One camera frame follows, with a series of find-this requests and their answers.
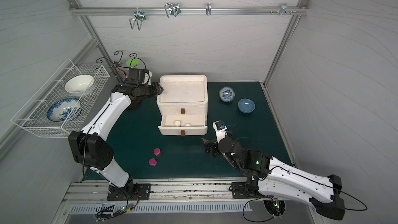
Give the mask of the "pink paint can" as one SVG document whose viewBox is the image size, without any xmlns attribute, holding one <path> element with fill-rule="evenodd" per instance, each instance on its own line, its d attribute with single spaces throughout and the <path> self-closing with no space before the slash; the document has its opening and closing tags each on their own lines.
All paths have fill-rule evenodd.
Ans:
<svg viewBox="0 0 398 224">
<path fill-rule="evenodd" d="M 151 158 L 150 160 L 149 160 L 149 164 L 151 165 L 151 166 L 156 166 L 156 164 L 157 164 L 157 161 L 156 161 L 156 159 L 155 158 Z"/>
<path fill-rule="evenodd" d="M 153 153 L 154 153 L 156 156 L 159 156 L 159 155 L 161 154 L 161 150 L 160 150 L 159 148 L 155 148 L 154 151 L 153 151 Z"/>
</svg>

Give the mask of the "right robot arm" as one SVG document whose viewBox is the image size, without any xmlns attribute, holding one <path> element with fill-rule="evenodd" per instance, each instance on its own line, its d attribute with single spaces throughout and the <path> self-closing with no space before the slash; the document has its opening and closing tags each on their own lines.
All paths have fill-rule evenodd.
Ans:
<svg viewBox="0 0 398 224">
<path fill-rule="evenodd" d="M 342 180 L 337 175 L 317 176 L 266 154 L 245 149 L 230 137 L 221 141 L 202 140 L 205 152 L 226 161 L 246 178 L 240 192 L 248 197 L 282 197 L 315 208 L 326 218 L 342 220 L 345 203 L 341 198 Z"/>
</svg>

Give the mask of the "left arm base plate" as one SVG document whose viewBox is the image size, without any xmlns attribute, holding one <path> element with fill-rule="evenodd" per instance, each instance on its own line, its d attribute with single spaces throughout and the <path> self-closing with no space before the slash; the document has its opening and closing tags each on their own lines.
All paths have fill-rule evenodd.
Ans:
<svg viewBox="0 0 398 224">
<path fill-rule="evenodd" d="M 151 184 L 126 184 L 122 188 L 113 185 L 108 187 L 107 201 L 148 200 Z"/>
</svg>

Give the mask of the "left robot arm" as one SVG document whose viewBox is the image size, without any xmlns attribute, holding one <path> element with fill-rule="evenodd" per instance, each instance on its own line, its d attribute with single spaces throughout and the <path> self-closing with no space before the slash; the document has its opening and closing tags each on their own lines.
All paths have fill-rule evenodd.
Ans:
<svg viewBox="0 0 398 224">
<path fill-rule="evenodd" d="M 127 191 L 132 178 L 116 162 L 114 150 L 106 143 L 108 135 L 125 110 L 135 109 L 142 100 L 163 91 L 159 83 L 117 84 L 97 115 L 82 130 L 68 136 L 74 161 L 101 175 L 111 186 Z"/>
</svg>

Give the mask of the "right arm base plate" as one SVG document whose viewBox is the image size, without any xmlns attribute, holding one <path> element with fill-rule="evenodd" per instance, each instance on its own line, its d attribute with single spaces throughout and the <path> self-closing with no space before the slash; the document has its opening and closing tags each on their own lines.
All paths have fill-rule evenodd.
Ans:
<svg viewBox="0 0 398 224">
<path fill-rule="evenodd" d="M 258 196 L 258 191 L 250 189 L 244 182 L 232 182 L 229 191 L 233 199 L 252 199 Z"/>
</svg>

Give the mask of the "white three-drawer cabinet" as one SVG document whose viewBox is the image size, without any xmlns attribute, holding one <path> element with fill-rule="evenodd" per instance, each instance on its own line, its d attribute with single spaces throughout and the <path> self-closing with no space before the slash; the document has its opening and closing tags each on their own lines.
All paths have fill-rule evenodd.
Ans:
<svg viewBox="0 0 398 224">
<path fill-rule="evenodd" d="M 157 96 L 162 120 L 158 129 L 162 135 L 195 136 L 208 131 L 208 90 L 205 75 L 164 75 L 160 78 L 164 88 Z"/>
</svg>

